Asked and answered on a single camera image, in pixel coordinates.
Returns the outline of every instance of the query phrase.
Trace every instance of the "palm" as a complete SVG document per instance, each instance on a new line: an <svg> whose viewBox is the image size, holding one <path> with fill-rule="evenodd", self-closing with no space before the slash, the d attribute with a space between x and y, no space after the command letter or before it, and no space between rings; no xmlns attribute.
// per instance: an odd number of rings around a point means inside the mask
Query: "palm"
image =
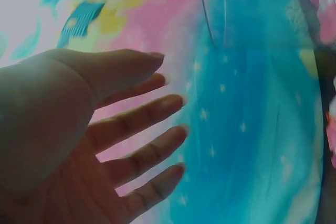
<svg viewBox="0 0 336 224"><path fill-rule="evenodd" d="M167 197L184 168L172 166L122 197L115 189L169 157L184 142L186 129L173 127L121 159L100 163L96 155L177 112L183 99L167 95L88 125L95 109L164 86L165 78L152 74L162 60L129 50L96 58L67 50L48 54L43 56L63 58L41 60L39 67L36 58L0 71L2 79L28 87L21 94L30 104L12 113L16 128L0 128L6 136L0 142L0 214L18 223L129 223ZM134 63L137 69L130 72ZM137 84L139 79L145 81ZM46 92L53 89L58 99ZM0 104L8 105L2 109L10 108L11 96L2 97Z"/></svg>

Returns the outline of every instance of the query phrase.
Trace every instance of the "yellow patch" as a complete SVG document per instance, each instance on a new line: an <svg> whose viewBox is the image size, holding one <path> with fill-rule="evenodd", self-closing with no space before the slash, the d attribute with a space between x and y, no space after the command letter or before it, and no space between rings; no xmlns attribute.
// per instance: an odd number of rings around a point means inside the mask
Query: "yellow patch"
<svg viewBox="0 0 336 224"><path fill-rule="evenodd" d="M300 51L300 59L306 70L308 71L309 75L312 76L314 79L318 79L318 72L316 67L315 61L315 54L313 50L310 49L302 49Z"/></svg>
<svg viewBox="0 0 336 224"><path fill-rule="evenodd" d="M76 24L77 24L77 19L72 18L72 19L68 20L65 27L66 28L71 28L71 27L74 27Z"/></svg>

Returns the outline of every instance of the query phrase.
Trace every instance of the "cartoon print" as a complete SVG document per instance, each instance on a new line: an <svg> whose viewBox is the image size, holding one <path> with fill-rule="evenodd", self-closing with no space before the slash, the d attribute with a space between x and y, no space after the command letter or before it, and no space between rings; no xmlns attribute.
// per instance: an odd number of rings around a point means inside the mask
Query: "cartoon print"
<svg viewBox="0 0 336 224"><path fill-rule="evenodd" d="M112 41L127 23L125 11L144 0L71 0L75 6L60 34L57 47L93 51L96 41Z"/></svg>
<svg viewBox="0 0 336 224"><path fill-rule="evenodd" d="M85 37L88 27L100 14L105 3L81 3L65 23L57 47L65 47L70 37Z"/></svg>
<svg viewBox="0 0 336 224"><path fill-rule="evenodd" d="M334 78L334 87L336 89L336 77ZM327 137L329 149L332 152L331 163L336 168L336 96L332 99L329 105L329 113L327 114L328 126Z"/></svg>

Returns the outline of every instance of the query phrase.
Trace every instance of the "fingernail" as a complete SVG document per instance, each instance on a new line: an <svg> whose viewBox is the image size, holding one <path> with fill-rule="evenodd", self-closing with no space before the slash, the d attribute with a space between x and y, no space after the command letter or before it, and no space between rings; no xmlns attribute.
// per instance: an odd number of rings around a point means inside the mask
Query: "fingernail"
<svg viewBox="0 0 336 224"><path fill-rule="evenodd" d="M180 110L182 106L183 100L181 104L181 96L173 94L162 101L160 104L160 111L161 113L175 113Z"/></svg>
<svg viewBox="0 0 336 224"><path fill-rule="evenodd" d="M170 83L170 81L171 81L171 78L168 75L166 75L166 74L162 74L162 75L163 75L164 80L165 80L164 85L168 85Z"/></svg>
<svg viewBox="0 0 336 224"><path fill-rule="evenodd" d="M159 57L161 59L164 58L164 54L160 53L160 52L149 52L148 54L155 56L155 57Z"/></svg>
<svg viewBox="0 0 336 224"><path fill-rule="evenodd" d="M177 166L179 166L181 168L181 173L179 175L182 177L185 170L186 170L185 164L184 163L178 163Z"/></svg>
<svg viewBox="0 0 336 224"><path fill-rule="evenodd" d="M184 106L184 105L187 104L188 99L187 99L187 97L185 95L181 95L181 97L182 97L182 100L183 100L182 106Z"/></svg>
<svg viewBox="0 0 336 224"><path fill-rule="evenodd" d="M190 132L190 127L187 124L180 124L180 127L184 129L185 134L188 136Z"/></svg>

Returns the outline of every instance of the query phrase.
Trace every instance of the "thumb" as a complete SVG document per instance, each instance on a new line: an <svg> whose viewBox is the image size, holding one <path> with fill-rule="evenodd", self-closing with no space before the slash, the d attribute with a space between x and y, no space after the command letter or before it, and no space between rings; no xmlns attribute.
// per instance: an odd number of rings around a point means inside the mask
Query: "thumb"
<svg viewBox="0 0 336 224"><path fill-rule="evenodd" d="M162 61L132 50L53 49L0 69L0 188L27 191L49 176L76 147L97 104L147 79Z"/></svg>
<svg viewBox="0 0 336 224"><path fill-rule="evenodd" d="M69 74L77 75L90 89L95 103L149 78L163 62L160 53L146 54L129 49L95 54L53 49L35 60L41 57L61 64Z"/></svg>

